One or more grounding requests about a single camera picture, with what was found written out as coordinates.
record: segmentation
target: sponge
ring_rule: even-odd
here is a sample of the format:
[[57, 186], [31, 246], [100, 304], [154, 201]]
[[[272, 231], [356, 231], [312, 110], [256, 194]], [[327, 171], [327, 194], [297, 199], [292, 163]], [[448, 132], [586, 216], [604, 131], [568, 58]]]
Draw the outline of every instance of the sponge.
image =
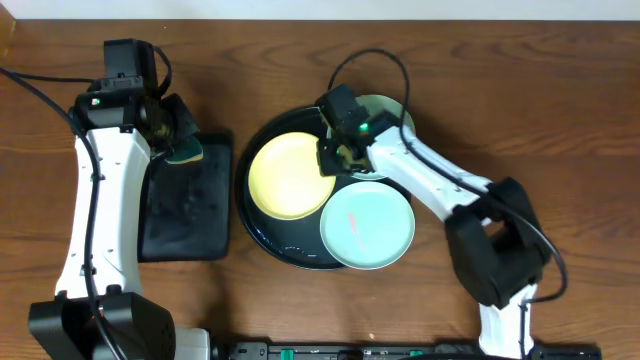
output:
[[202, 160], [203, 152], [200, 141], [193, 136], [189, 136], [173, 146], [173, 155], [166, 158], [165, 161], [172, 165], [200, 161]]

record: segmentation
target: green connector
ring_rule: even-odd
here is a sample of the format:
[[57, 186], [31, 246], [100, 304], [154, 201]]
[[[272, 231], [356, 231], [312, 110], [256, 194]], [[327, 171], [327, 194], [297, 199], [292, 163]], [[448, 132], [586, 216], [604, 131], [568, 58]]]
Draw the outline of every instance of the green connector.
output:
[[293, 349], [280, 350], [280, 360], [293, 360]]

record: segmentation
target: black tray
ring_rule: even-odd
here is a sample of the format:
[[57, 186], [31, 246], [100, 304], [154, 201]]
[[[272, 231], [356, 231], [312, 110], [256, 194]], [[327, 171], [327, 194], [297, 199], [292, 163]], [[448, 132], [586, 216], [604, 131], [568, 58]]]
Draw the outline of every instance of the black tray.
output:
[[231, 138], [196, 135], [200, 161], [147, 167], [140, 199], [138, 262], [217, 260], [229, 245]]
[[[303, 219], [277, 220], [258, 209], [249, 194], [249, 169], [253, 158], [271, 139], [288, 132], [306, 132], [322, 138], [327, 134], [327, 127], [322, 122], [318, 108], [304, 107], [280, 115], [251, 139], [238, 163], [235, 180], [235, 200], [240, 219], [254, 240], [281, 261], [312, 270], [343, 268], [344, 265], [326, 250], [320, 237], [320, 216], [324, 205]], [[350, 176], [339, 176], [331, 195], [361, 181]], [[411, 194], [391, 180], [378, 182], [392, 186], [407, 200], [411, 198]]]

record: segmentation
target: round black tray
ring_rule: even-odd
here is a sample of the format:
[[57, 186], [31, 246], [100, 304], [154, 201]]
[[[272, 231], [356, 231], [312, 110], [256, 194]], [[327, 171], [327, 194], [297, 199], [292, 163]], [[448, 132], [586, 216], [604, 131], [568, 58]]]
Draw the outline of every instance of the round black tray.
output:
[[[312, 270], [343, 268], [344, 265], [326, 250], [320, 237], [320, 216], [324, 205], [303, 219], [278, 220], [258, 209], [249, 194], [249, 169], [253, 158], [269, 140], [288, 132], [306, 132], [322, 138], [327, 134], [327, 127], [317, 107], [304, 107], [280, 115], [251, 139], [238, 163], [235, 180], [235, 200], [240, 219], [255, 241], [281, 261]], [[350, 176], [338, 176], [331, 195], [361, 181]], [[391, 180], [378, 182], [392, 186], [407, 200], [411, 198], [411, 194]]]

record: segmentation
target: wooden table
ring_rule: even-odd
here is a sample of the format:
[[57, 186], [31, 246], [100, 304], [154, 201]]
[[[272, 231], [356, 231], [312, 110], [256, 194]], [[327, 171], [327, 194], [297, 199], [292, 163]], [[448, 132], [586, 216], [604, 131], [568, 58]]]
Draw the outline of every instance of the wooden table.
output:
[[[607, 359], [640, 357], [638, 24], [19, 21], [2, 62], [16, 71], [97, 78], [102, 41], [128, 37], [163, 47], [174, 67], [170, 90], [204, 131], [233, 132], [236, 162], [271, 118], [321, 95], [346, 55], [369, 46], [393, 51], [408, 66], [410, 113], [423, 141], [474, 173], [522, 182], [565, 256], [569, 292], [534, 308], [533, 335], [596, 342]], [[376, 56], [340, 80], [363, 94], [402, 96], [399, 72]], [[63, 107], [84, 90], [36, 85]], [[52, 299], [76, 178], [67, 125], [0, 78], [0, 358], [45, 357], [27, 314], [30, 303]], [[177, 324], [229, 339], [473, 339], [477, 304], [453, 274], [442, 224], [413, 206], [409, 252], [370, 272], [281, 263], [254, 243], [233, 208], [229, 255], [142, 265], [145, 296]], [[548, 266], [539, 293], [558, 283]]]

